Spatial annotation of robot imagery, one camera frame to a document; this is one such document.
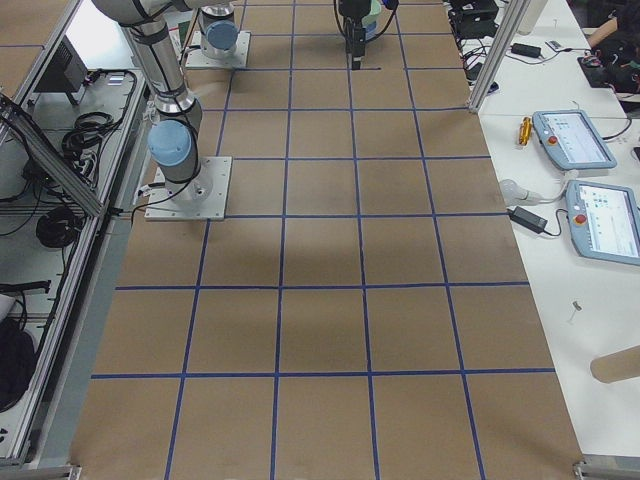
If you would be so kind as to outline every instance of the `blue circular cap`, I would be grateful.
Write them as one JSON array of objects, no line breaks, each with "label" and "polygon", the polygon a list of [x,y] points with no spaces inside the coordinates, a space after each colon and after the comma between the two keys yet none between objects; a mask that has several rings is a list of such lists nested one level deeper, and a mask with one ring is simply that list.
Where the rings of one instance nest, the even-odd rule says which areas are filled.
[{"label": "blue circular cap", "polygon": [[238,29],[235,23],[229,20],[220,20],[209,25],[206,35],[212,47],[219,50],[229,50],[236,44]]},{"label": "blue circular cap", "polygon": [[163,120],[154,125],[147,139],[153,158],[165,167],[184,162],[191,152],[192,142],[186,125],[175,120]]}]

